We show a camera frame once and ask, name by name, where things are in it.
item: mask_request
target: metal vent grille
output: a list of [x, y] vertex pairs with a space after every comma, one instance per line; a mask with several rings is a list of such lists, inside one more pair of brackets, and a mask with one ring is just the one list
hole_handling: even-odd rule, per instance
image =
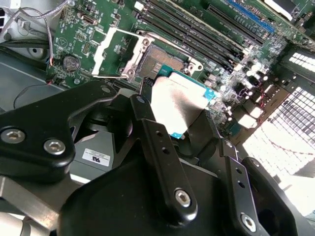
[[2, 28], [4, 26], [4, 17], [5, 17], [5, 12], [2, 8], [0, 8], [0, 33], [1, 33]]
[[294, 175], [315, 158], [315, 97], [297, 88], [244, 143], [272, 176]]

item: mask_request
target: white sticker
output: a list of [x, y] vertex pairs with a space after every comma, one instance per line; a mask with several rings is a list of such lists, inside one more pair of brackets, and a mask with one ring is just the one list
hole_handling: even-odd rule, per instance
[[82, 158], [84, 160], [88, 160], [88, 161], [92, 161], [96, 164], [102, 165], [102, 166], [109, 166], [109, 160], [110, 160], [110, 156], [97, 152], [97, 151], [93, 151], [91, 149], [86, 148], [84, 150], [84, 154], [82, 156]]

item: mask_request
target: screw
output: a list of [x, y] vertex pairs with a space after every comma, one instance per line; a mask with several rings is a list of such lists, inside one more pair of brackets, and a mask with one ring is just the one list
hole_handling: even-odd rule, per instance
[[75, 1], [74, 0], [69, 0], [68, 1], [68, 5], [71, 6], [71, 7], [74, 7], [75, 6]]
[[147, 39], [144, 39], [144, 40], [142, 41], [142, 44], [143, 44], [144, 46], [148, 46], [148, 45], [150, 44], [150, 41], [147, 40]]
[[110, 89], [107, 86], [102, 86], [101, 88], [103, 92], [110, 93]]
[[188, 70], [189, 70], [189, 71], [193, 70], [193, 65], [189, 65], [189, 66], [188, 66]]
[[177, 190], [175, 192], [175, 198], [182, 207], [189, 207], [191, 204], [190, 196], [184, 190]]
[[44, 149], [49, 154], [61, 155], [65, 151], [65, 145], [58, 139], [50, 139], [45, 142]]
[[80, 81], [79, 79], [74, 79], [73, 83], [74, 83], [75, 85], [79, 85], [79, 84], [81, 83], [81, 81]]
[[1, 133], [1, 139], [8, 144], [19, 144], [25, 139], [25, 133], [19, 129], [7, 129]]
[[253, 233], [256, 232], [256, 224], [248, 215], [241, 214], [241, 219], [246, 228], [248, 228]]
[[259, 167], [259, 163], [258, 163], [255, 159], [252, 158], [252, 162], [253, 162], [254, 165], [256, 165], [257, 167]]
[[133, 70], [129, 70], [129, 71], [128, 71], [128, 75], [129, 75], [129, 76], [133, 76], [133, 75], [134, 75], [134, 71], [133, 71]]
[[142, 97], [140, 97], [140, 96], [137, 96], [137, 99], [138, 99], [138, 101], [139, 101], [139, 102], [141, 102], [141, 103], [146, 103], [146, 101], [145, 101], [145, 100], [143, 100], [143, 98], [142, 98]]
[[228, 145], [230, 148], [233, 147], [232, 143], [230, 143], [229, 141], [225, 140], [225, 144]]

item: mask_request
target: capacitor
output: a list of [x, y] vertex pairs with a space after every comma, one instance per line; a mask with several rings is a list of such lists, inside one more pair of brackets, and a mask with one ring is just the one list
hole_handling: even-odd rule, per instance
[[218, 92], [225, 92], [226, 91], [226, 85], [222, 83], [217, 83], [214, 85], [213, 89], [215, 89]]
[[226, 106], [226, 110], [230, 111], [232, 109], [232, 103], [231, 102], [224, 102], [225, 106]]
[[259, 81], [257, 80], [257, 78], [255, 76], [249, 76], [248, 81], [253, 86], [258, 86], [259, 85]]
[[269, 78], [266, 74], [262, 73], [261, 71], [257, 71], [257, 75], [260, 76], [262, 81], [267, 81]]
[[250, 61], [250, 62], [248, 63], [248, 68], [249, 68], [253, 73], [259, 71], [259, 70], [261, 69], [261, 67], [262, 67], [262, 65], [261, 65], [261, 63], [259, 63], [259, 62], [258, 62], [258, 63], [255, 63], [255, 62]]
[[246, 76], [252, 76], [254, 74], [254, 72], [252, 72], [249, 68], [245, 67], [243, 69], [244, 73], [246, 74]]
[[238, 83], [234, 87], [234, 91], [237, 93], [237, 95], [241, 96], [244, 92], [247, 91], [247, 88], [242, 83]]
[[80, 68], [81, 62], [74, 56], [65, 56], [63, 59], [63, 68], [65, 71], [73, 72]]

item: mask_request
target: wire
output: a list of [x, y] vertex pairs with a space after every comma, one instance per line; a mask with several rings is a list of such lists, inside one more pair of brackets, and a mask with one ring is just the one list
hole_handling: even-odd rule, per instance
[[0, 45], [0, 51], [1, 51], [1, 52], [4, 52], [4, 53], [6, 53], [6, 54], [8, 54], [8, 55], [10, 55], [10, 56], [12, 56], [12, 57], [15, 57], [15, 58], [19, 59], [19, 60], [22, 61], [23, 63], [26, 63], [26, 64], [28, 64], [28, 65], [34, 66], [34, 67], [36, 67], [36, 68], [38, 68], [38, 69], [40, 69], [40, 70], [43, 70], [43, 71], [46, 70], [46, 67], [47, 67], [46, 64], [40, 63], [40, 62], [38, 62], [38, 61], [36, 61], [36, 60], [33, 60], [33, 59], [30, 59], [30, 58], [28, 58], [28, 57], [26, 57], [26, 56], [24, 56], [24, 55], [21, 55], [21, 54], [15, 52], [15, 51], [13, 51], [13, 50], [11, 50], [11, 49], [9, 49], [9, 48], [2, 47], [2, 46]]
[[[7, 31], [7, 29], [10, 27], [10, 25], [15, 21], [15, 19], [22, 13], [21, 10], [26, 10], [26, 11], [34, 11], [39, 15], [42, 15], [42, 13], [34, 8], [31, 7], [24, 7], [19, 9], [17, 12], [14, 13], [14, 15], [8, 20], [8, 22], [4, 25], [2, 32], [0, 33], [0, 37], [4, 34], [4, 32]], [[53, 65], [53, 56], [54, 56], [54, 51], [53, 51], [53, 39], [52, 39], [52, 35], [50, 32], [50, 28], [48, 25], [48, 22], [45, 18], [43, 18], [43, 20], [45, 21], [45, 25], [46, 25], [46, 29], [47, 29], [47, 35], [48, 35], [48, 42], [49, 42], [49, 53], [50, 53], [50, 65]]]
[[44, 85], [31, 85], [31, 86], [26, 87], [25, 89], [23, 89], [23, 90], [15, 97], [15, 99], [14, 99], [14, 101], [13, 101], [13, 108], [16, 109], [16, 102], [17, 102], [17, 100], [18, 100], [21, 96], [23, 96], [30, 88], [33, 88], [33, 87], [40, 87], [40, 86], [48, 86], [48, 85], [51, 85], [51, 84], [52, 84], [52, 82], [49, 82], [49, 83], [44, 84]]
[[[47, 35], [48, 35], [48, 42], [49, 42], [49, 52], [50, 52], [50, 58], [49, 58], [49, 62], [50, 65], [53, 65], [53, 57], [54, 57], [54, 51], [53, 51], [53, 39], [52, 39], [52, 35], [51, 35], [51, 31], [48, 25], [48, 22], [46, 20], [46, 18], [48, 16], [54, 16], [57, 15], [64, 6], [66, 6], [68, 4], [68, 0], [63, 1], [61, 4], [59, 4], [57, 7], [55, 7], [54, 9], [42, 14], [40, 11], [31, 8], [31, 7], [24, 7], [24, 8], [20, 8], [17, 12], [14, 13], [14, 15], [8, 20], [8, 22], [5, 24], [5, 26], [2, 29], [2, 32], [0, 32], [0, 37], [3, 36], [4, 32], [6, 32], [8, 30], [8, 28], [10, 27], [10, 25], [16, 20], [16, 18], [20, 15], [23, 14], [31, 19], [34, 20], [40, 20], [43, 19], [45, 21], [45, 25], [47, 28]], [[39, 16], [31, 16], [29, 15], [27, 12], [25, 11], [34, 11], [37, 14], [39, 14]]]
[[293, 154], [299, 154], [299, 155], [315, 156], [315, 153], [311, 153], [311, 152], [299, 152], [299, 151], [293, 151], [293, 150], [290, 150], [290, 149], [286, 149], [286, 148], [284, 148], [284, 147], [282, 147], [282, 146], [280, 146], [280, 145], [274, 143], [272, 140], [270, 140], [270, 139], [268, 138], [267, 134], [265, 133], [265, 131], [263, 130], [263, 128], [261, 128], [261, 131], [262, 131], [262, 133], [266, 136], [266, 138], [268, 139], [268, 141], [269, 141], [272, 145], [276, 146], [276, 147], [279, 148], [279, 149], [282, 149], [283, 151], [292, 152]]
[[26, 13], [24, 11], [24, 8], [21, 8], [20, 11], [21, 13], [23, 13], [24, 15], [26, 15], [27, 17], [30, 17], [34, 20], [40, 20], [40, 19], [45, 19], [47, 18], [48, 16], [54, 16], [54, 15], [57, 15], [62, 9], [64, 6], [66, 6], [68, 4], [69, 0], [65, 0], [63, 1], [62, 3], [60, 3], [58, 6], [56, 6], [54, 9], [50, 10], [50, 11], [47, 11], [46, 13], [44, 14], [40, 14], [39, 16], [31, 16], [29, 15], [28, 13]]
[[42, 48], [49, 49], [49, 42], [41, 39], [20, 39], [0, 43], [7, 48]]

